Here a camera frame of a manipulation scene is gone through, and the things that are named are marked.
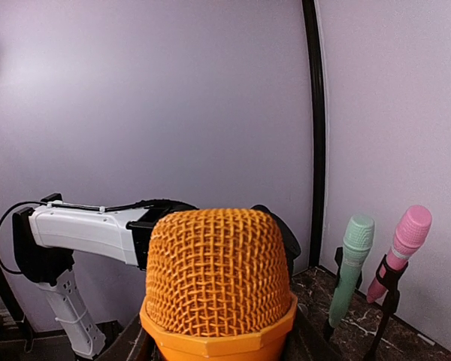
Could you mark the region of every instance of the green microphone grille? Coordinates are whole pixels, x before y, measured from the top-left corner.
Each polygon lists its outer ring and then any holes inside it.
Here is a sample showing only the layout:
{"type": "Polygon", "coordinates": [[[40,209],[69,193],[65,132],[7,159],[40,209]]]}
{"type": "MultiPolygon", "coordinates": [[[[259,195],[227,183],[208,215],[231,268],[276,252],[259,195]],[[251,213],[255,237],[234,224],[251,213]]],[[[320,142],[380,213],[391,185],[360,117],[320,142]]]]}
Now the green microphone grille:
{"type": "Polygon", "coordinates": [[[368,216],[354,215],[344,234],[344,256],[364,261],[373,245],[374,220],[368,216]]]}

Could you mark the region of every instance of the microphone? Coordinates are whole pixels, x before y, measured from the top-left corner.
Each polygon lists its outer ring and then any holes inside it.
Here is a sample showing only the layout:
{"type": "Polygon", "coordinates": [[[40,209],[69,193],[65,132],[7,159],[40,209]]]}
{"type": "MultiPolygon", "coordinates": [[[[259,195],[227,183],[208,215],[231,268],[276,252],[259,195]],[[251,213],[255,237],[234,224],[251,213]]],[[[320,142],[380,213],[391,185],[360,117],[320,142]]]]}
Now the microphone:
{"type": "Polygon", "coordinates": [[[150,236],[141,322],[167,361],[279,361],[297,298],[270,214],[182,211],[150,236]]]}
{"type": "MultiPolygon", "coordinates": [[[[406,266],[409,258],[424,244],[432,216],[427,208],[421,205],[409,207],[396,226],[391,249],[386,256],[386,263],[396,271],[406,266]]],[[[380,270],[380,276],[386,273],[384,267],[380,270]]],[[[367,300],[369,303],[384,296],[386,288],[374,278],[368,289],[367,300]]]]}
{"type": "Polygon", "coordinates": [[[329,325],[332,328],[336,328],[347,313],[373,238],[374,220],[367,216],[352,216],[344,234],[338,284],[329,308],[329,325]]]}

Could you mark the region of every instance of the orange microphone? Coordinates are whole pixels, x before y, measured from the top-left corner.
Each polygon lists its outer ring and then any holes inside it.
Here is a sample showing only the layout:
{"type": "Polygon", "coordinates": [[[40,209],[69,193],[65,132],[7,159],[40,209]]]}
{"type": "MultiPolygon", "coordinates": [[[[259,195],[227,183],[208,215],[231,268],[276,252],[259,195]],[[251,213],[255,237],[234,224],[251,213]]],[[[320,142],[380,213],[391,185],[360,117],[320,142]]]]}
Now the orange microphone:
{"type": "Polygon", "coordinates": [[[162,218],[146,287],[142,326],[167,361],[278,361],[297,308],[280,229],[248,209],[162,218]]]}

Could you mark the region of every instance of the black bracket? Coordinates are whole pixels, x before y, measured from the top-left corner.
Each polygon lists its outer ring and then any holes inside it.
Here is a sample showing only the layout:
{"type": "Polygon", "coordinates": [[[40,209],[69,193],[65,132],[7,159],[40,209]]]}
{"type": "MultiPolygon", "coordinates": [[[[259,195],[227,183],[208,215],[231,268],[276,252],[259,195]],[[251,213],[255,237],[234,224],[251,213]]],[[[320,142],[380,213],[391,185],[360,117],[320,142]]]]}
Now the black bracket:
{"type": "MultiPolygon", "coordinates": [[[[51,194],[43,198],[42,202],[54,200],[62,200],[62,195],[51,194]]],[[[15,212],[12,216],[15,261],[23,275],[31,282],[46,282],[50,286],[55,286],[58,276],[72,269],[74,251],[38,246],[30,229],[29,217],[33,212],[33,208],[27,207],[15,212]]]]}
{"type": "Polygon", "coordinates": [[[144,216],[126,225],[126,228],[132,231],[138,268],[142,271],[147,268],[150,236],[157,222],[170,213],[197,209],[193,205],[169,199],[152,200],[147,208],[149,211],[144,216]]]}
{"type": "Polygon", "coordinates": [[[40,200],[40,202],[46,202],[46,203],[53,202],[53,201],[63,201],[62,194],[61,193],[52,193],[40,200]]]}
{"type": "Polygon", "coordinates": [[[384,298],[383,305],[381,306],[383,317],[381,318],[381,322],[379,324],[379,327],[377,328],[373,343],[369,348],[369,351],[364,356],[364,361],[374,361],[376,359],[376,350],[379,346],[381,338],[384,335],[384,331],[386,331],[386,326],[389,318],[398,310],[399,299],[401,297],[401,293],[398,290],[398,283],[399,279],[406,271],[408,265],[409,263],[406,263],[403,269],[399,271],[395,270],[389,267],[385,255],[376,270],[376,279],[387,289],[387,294],[384,298]],[[381,275],[381,270],[383,268],[385,270],[384,275],[381,275]]]}
{"type": "Polygon", "coordinates": [[[286,259],[287,259],[287,270],[289,272],[289,281],[292,280],[292,273],[294,271],[294,259],[298,258],[301,254],[301,246],[299,246],[299,242],[297,238],[292,233],[292,230],[286,225],[279,216],[269,211],[264,205],[255,205],[251,209],[256,211],[261,211],[269,214],[277,223],[280,229],[280,233],[283,236],[284,250],[286,251],[286,259]]]}
{"type": "MultiPolygon", "coordinates": [[[[338,247],[336,248],[336,254],[334,255],[334,261],[336,261],[336,265],[337,265],[337,274],[336,274],[336,283],[334,285],[334,288],[337,288],[337,286],[339,285],[339,280],[341,279],[341,264],[343,262],[343,248],[342,247],[338,247]]],[[[356,283],[356,289],[360,288],[362,284],[362,272],[359,274],[359,278],[358,281],[356,283]]]]}

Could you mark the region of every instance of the black cable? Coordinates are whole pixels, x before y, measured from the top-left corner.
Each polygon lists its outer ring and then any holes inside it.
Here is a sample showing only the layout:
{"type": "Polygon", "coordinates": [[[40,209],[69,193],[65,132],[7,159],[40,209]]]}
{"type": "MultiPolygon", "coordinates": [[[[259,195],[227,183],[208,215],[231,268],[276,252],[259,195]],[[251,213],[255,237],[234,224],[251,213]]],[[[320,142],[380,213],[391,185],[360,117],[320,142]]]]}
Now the black cable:
{"type": "MultiPolygon", "coordinates": [[[[3,213],[2,218],[0,218],[0,227],[2,226],[3,221],[5,220],[5,218],[7,217],[7,215],[10,214],[10,212],[12,212],[15,208],[18,208],[22,205],[46,205],[47,203],[45,202],[38,202],[38,201],[27,201],[27,202],[19,202],[16,203],[15,205],[12,205],[9,209],[7,209],[7,211],[5,213],[3,213]]],[[[0,266],[8,273],[12,274],[12,275],[21,275],[22,272],[20,271],[12,271],[11,269],[7,268],[3,262],[2,259],[0,258],[0,266]]]]}
{"type": "Polygon", "coordinates": [[[100,207],[97,207],[96,205],[73,205],[68,203],[50,203],[50,206],[54,208],[80,209],[82,211],[93,211],[93,212],[100,211],[100,207]]]}
{"type": "Polygon", "coordinates": [[[139,201],[136,203],[132,203],[131,205],[117,205],[114,207],[106,207],[106,212],[118,212],[118,211],[125,211],[127,209],[134,209],[134,208],[145,208],[150,207],[152,204],[152,201],[139,201]]]}
{"type": "Polygon", "coordinates": [[[313,104],[313,209],[310,225],[309,267],[319,265],[325,200],[325,93],[319,27],[314,0],[303,0],[310,88],[313,104]]]}

